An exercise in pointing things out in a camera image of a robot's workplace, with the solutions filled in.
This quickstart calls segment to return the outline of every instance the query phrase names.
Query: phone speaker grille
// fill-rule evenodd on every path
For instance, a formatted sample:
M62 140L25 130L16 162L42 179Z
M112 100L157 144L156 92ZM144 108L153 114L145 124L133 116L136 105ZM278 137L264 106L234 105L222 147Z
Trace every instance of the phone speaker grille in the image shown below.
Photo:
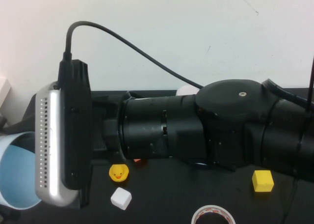
M39 182L41 188L47 188L48 181L48 159L49 159L49 147L48 147L48 98L40 100L40 159L39 159Z

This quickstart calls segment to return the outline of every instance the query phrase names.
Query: black cable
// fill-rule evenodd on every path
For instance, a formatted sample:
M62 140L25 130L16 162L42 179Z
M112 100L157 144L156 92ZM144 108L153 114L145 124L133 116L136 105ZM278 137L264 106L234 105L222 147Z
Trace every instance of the black cable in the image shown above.
M294 200L294 197L295 197L298 185L299 185L299 179L294 178L292 190L291 190L289 198L288 198L288 204L287 204L287 207L286 207L285 212L284 212L284 216L281 219L280 224L285 224L285 222L286 222L286 219L287 219L288 213L290 211L291 205L293 203L293 200Z
M292 94L289 91L286 91L285 89L281 88L277 84L275 84L271 79L267 79L262 83L262 86L265 87L267 90L269 90L274 95L279 96L280 98L284 100L288 100L298 106L301 106L303 108L309 107L310 109L314 109L314 104L312 102L312 98L305 99L301 96Z
M309 86L309 94L308 94L308 104L307 104L307 108L306 108L307 112L309 112L311 110L313 87L314 87L314 59L313 59L312 70L311 70L311 78L310 78L310 86Z
M88 21L79 21L79 22L75 22L73 23L67 32L67 37L66 37L66 46L65 46L65 52L63 54L63 59L65 61L70 61L71 60L71 43L72 43L72 34L75 28L79 27L79 26L89 26L89 27L94 27L97 29L100 29L104 32L107 32L108 34L110 34L111 36L117 38L119 41L122 41L124 44L126 44L127 46L131 47L133 50L135 50L136 52L138 52L139 54L141 54L142 56L144 56L145 58L147 58L148 60L150 60L151 62L153 62L154 64L156 64L158 67L160 67L161 69L163 69L164 71L170 73L172 76L196 87L201 89L203 86L177 74L176 72L172 71L171 69L167 68L165 65L161 64L160 62L158 62L157 60L155 60L154 58L152 58L151 56L149 56L148 54L146 54L145 52L143 52L142 50L140 50L139 48L137 48L135 45L133 45L131 42L127 41L126 39L124 39L123 37L121 37L120 35L116 34L115 32L99 25L96 23L92 23L92 22L88 22Z

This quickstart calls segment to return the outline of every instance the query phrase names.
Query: yellow rubber duck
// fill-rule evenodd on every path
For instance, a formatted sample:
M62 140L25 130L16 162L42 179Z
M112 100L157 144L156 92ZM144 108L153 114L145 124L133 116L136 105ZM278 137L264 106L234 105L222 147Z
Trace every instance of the yellow rubber duck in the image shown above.
M129 168L125 164L114 164L109 169L109 176L115 182L125 181L129 175Z

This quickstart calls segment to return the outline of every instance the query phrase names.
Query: foam cube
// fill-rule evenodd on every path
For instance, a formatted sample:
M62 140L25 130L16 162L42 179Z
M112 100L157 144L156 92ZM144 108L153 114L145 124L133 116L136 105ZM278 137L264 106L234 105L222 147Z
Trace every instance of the foam cube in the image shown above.
M131 202L132 195L130 192L118 187L111 196L110 200L114 206L126 210L127 206Z
M274 187L273 177L269 170L256 170L252 177L255 192L271 192Z
M184 85L177 90L176 95L193 95L198 91L199 89L192 85Z

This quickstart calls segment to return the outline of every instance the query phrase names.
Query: black tabletop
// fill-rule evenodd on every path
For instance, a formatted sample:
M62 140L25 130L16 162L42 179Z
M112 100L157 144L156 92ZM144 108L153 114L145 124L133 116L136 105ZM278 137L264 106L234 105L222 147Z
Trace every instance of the black tabletop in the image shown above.
M306 95L305 89L294 89ZM175 91L142 91L141 95L173 95ZM112 94L96 92L94 94ZM204 205L218 205L234 217L237 224L279 224L292 188L291 177L272 172L274 188L267 196L256 195L252 186L257 166L238 168L236 172L192 168L176 159L149 160L137 168L132 161L128 182L132 201L123 211L113 206L111 195L119 186L108 176L110 165L94 168L90 205L83 209L59 208L41 202L21 212L18 222L9 223L93 223L93 224L160 224L191 223L194 212ZM314 184L300 181L287 224L313 223Z

